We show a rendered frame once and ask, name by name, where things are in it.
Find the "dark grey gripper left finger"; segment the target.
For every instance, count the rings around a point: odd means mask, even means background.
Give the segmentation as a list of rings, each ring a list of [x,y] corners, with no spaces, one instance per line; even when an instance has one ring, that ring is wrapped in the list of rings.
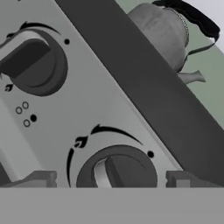
[[[34,171],[26,178],[11,182],[6,185],[0,185],[0,188],[22,187],[22,188],[47,188],[56,187],[56,171]]]

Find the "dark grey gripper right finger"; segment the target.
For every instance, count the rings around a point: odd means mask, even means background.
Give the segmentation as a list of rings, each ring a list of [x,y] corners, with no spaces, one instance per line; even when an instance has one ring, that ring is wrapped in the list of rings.
[[[200,179],[192,175],[188,171],[167,171],[166,172],[166,186],[176,188],[195,188],[195,187],[219,187],[212,182]]]

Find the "dark grey hob knob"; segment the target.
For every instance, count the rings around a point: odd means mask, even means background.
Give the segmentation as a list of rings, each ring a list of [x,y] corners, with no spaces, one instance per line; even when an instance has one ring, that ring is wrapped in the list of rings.
[[[117,144],[96,152],[81,167],[77,187],[97,187],[96,165],[105,160],[112,187],[157,187],[158,175],[148,155],[133,146]]]
[[[46,31],[24,29],[0,44],[0,74],[27,94],[53,95],[65,83],[67,71],[63,48]]]

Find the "grey hob with control panel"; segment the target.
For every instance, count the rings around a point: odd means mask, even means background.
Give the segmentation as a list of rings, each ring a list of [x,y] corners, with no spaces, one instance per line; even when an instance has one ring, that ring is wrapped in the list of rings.
[[[0,168],[9,184],[56,171],[57,187],[77,187],[81,167],[117,144],[145,152],[157,187],[185,171],[224,187],[224,129],[139,31],[116,0],[0,0],[0,44],[39,29],[63,48],[59,91],[27,94],[0,73]],[[105,160],[97,187],[112,188]]]

